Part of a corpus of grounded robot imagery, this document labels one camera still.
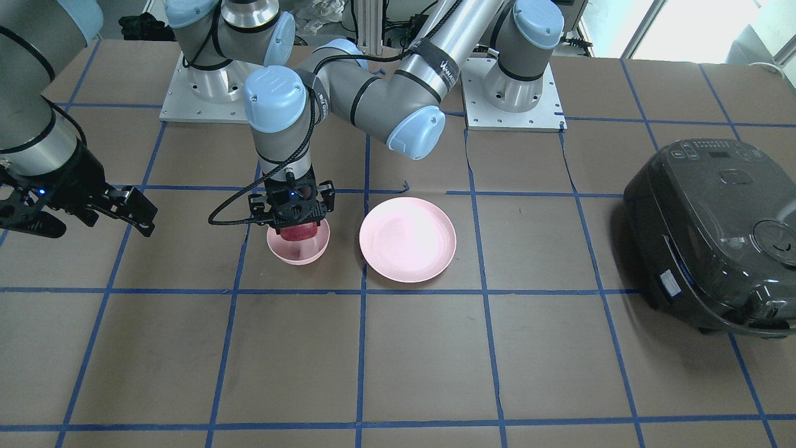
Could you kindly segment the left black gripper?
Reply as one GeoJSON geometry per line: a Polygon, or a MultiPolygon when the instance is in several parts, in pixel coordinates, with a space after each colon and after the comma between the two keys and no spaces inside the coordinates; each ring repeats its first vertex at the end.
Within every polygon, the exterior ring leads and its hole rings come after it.
{"type": "Polygon", "coordinates": [[[319,222],[335,209],[335,185],[317,182],[313,168],[300,178],[287,174],[285,181],[268,179],[264,195],[248,195],[251,218],[259,226],[279,233],[288,226],[319,222]]]}

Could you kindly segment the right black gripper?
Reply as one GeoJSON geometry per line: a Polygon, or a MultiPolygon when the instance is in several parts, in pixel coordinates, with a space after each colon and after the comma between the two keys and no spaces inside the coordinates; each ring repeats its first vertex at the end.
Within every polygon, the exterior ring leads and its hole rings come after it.
{"type": "Polygon", "coordinates": [[[61,168],[34,176],[14,175],[2,167],[2,186],[11,193],[2,200],[1,227],[37,237],[60,238],[67,226],[46,212],[63,210],[86,226],[94,226],[100,215],[122,220],[143,237],[155,229],[157,207],[134,186],[120,189],[105,179],[103,166],[83,140],[61,168]]]}

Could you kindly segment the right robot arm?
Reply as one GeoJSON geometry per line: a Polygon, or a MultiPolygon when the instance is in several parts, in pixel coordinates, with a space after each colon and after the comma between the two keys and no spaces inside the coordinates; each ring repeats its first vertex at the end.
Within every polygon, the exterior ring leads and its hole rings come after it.
{"type": "MultiPolygon", "coordinates": [[[[203,100],[242,93],[242,63],[284,65],[295,17],[278,1],[167,1],[174,32],[203,100]]],[[[132,186],[108,184],[82,128],[44,97],[45,89],[103,25],[96,1],[3,1],[1,14],[2,229],[60,238],[67,227],[52,210],[94,226],[100,215],[127,222],[145,237],[157,207],[132,186]]]]}

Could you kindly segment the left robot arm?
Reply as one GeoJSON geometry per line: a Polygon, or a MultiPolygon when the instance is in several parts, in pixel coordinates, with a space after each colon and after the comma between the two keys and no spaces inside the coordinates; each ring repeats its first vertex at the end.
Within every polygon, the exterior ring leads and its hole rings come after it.
{"type": "Polygon", "coordinates": [[[244,101],[261,159],[262,195],[252,187],[242,224],[269,226],[301,240],[335,207],[332,182],[317,182],[310,140],[335,114],[413,161],[427,156],[445,128],[444,96],[462,82],[494,118],[529,119],[543,100],[565,18],[552,1],[443,1],[396,57],[389,78],[372,73],[370,57],[344,39],[316,48],[295,67],[257,68],[244,101]]]}

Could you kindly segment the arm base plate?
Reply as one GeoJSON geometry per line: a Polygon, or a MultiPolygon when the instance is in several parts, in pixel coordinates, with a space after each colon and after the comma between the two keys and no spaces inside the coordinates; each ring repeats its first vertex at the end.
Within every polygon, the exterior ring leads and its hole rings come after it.
{"type": "Polygon", "coordinates": [[[173,123],[247,125],[243,86],[260,67],[233,60],[223,68],[203,71],[185,67],[180,54],[159,118],[173,123]]]}
{"type": "Polygon", "coordinates": [[[568,129],[551,65],[541,78],[508,77],[498,59],[469,58],[461,69],[467,128],[562,133],[568,129]]]}

